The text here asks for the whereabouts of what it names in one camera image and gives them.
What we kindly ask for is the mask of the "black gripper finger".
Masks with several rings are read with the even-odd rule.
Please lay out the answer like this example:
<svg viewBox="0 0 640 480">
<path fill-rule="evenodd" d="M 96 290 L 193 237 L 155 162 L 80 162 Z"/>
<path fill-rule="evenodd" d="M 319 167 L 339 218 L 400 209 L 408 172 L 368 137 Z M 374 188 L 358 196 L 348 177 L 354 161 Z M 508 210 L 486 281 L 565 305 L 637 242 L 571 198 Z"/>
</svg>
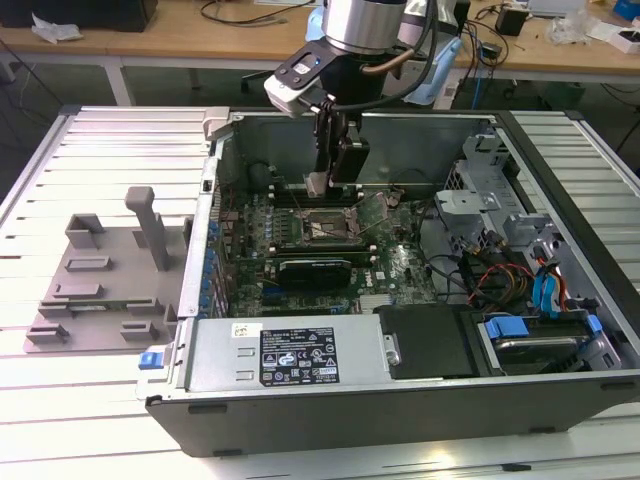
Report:
<svg viewBox="0 0 640 480">
<path fill-rule="evenodd" d="M 331 137 L 333 101 L 323 101 L 315 112 L 316 173 L 328 173 L 331 167 Z"/>
<path fill-rule="evenodd" d="M 338 132 L 331 181 L 334 184 L 355 182 L 370 152 L 369 142 L 361 135 L 360 113 L 338 113 Z"/>
</svg>

